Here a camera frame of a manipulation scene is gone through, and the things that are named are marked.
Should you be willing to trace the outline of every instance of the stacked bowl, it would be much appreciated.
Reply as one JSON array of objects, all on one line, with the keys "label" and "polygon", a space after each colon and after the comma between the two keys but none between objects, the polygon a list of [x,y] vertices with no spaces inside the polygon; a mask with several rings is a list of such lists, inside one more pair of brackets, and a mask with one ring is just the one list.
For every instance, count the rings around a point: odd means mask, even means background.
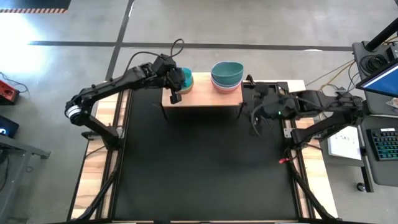
[{"label": "stacked bowl", "polygon": [[243,65],[238,62],[220,62],[211,69],[211,83],[218,93],[228,94],[241,86]]}]

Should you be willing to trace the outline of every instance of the concrete floor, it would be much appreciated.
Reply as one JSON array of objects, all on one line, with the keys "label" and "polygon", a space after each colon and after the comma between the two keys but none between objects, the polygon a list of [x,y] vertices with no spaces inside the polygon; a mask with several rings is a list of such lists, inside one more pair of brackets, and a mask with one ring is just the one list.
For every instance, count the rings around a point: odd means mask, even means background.
[{"label": "concrete floor", "polygon": [[[72,0],[66,14],[0,14],[0,71],[25,83],[16,106],[0,114],[21,124],[21,142],[51,151],[47,161],[31,161],[34,171],[19,187],[13,217],[28,223],[62,222],[67,217],[87,141],[84,128],[63,115],[65,102],[83,87],[104,80],[113,47],[29,46],[28,41],[116,42],[128,0]],[[393,0],[135,0],[124,42],[170,43],[184,38],[201,44],[350,46],[369,40],[396,18]],[[114,77],[140,50],[122,48]],[[140,55],[133,65],[153,61]],[[351,52],[298,50],[185,49],[180,66],[209,71],[216,62],[235,60],[258,79],[302,79],[306,83],[353,59]],[[321,79],[308,88],[319,88]],[[347,87],[347,74],[337,78]],[[352,93],[363,96],[363,92]],[[355,189],[358,167],[326,165],[339,217],[396,223],[398,188],[375,185],[375,193]]]}]

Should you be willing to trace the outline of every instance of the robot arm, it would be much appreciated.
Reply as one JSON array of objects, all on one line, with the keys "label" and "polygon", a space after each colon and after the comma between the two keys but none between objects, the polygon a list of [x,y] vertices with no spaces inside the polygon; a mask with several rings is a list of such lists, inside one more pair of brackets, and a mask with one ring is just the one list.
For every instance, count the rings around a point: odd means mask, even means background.
[{"label": "robot arm", "polygon": [[123,90],[138,90],[141,88],[170,88],[171,103],[181,101],[176,93],[181,90],[185,76],[181,68],[176,66],[172,57],[160,55],[155,62],[145,63],[130,68],[118,78],[110,79],[91,88],[84,88],[75,95],[65,106],[65,116],[72,124],[87,126],[98,133],[104,140],[105,146],[110,149],[117,146],[119,135],[111,126],[105,126],[91,115],[95,102]]},{"label": "robot arm", "polygon": [[[262,83],[256,83],[260,95],[267,93]],[[305,90],[282,94],[279,101],[263,102],[264,97],[254,104],[252,122],[262,118],[269,119],[300,119],[312,118],[322,112],[333,112],[333,115],[305,129],[293,129],[290,132],[291,149],[301,149],[315,135],[320,140],[326,139],[347,126],[359,125],[363,120],[363,99],[349,93],[336,92],[337,96],[326,96],[320,91]]]}]

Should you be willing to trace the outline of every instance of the monitor screen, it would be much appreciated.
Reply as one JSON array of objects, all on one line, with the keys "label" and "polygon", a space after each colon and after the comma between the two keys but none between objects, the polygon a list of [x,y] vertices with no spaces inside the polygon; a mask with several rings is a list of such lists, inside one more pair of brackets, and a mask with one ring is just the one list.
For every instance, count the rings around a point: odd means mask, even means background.
[{"label": "monitor screen", "polygon": [[0,134],[13,138],[19,128],[19,124],[0,115]]},{"label": "monitor screen", "polygon": [[389,64],[387,68],[363,80],[357,85],[357,88],[398,97],[398,62]]}]

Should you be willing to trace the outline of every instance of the mechanical keyboard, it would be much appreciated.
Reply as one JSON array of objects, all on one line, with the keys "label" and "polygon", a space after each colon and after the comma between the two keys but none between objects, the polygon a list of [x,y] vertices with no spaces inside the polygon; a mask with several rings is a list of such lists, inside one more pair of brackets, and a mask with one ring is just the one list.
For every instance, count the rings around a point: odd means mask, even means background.
[{"label": "mechanical keyboard", "polygon": [[366,130],[378,161],[398,161],[398,128]]}]

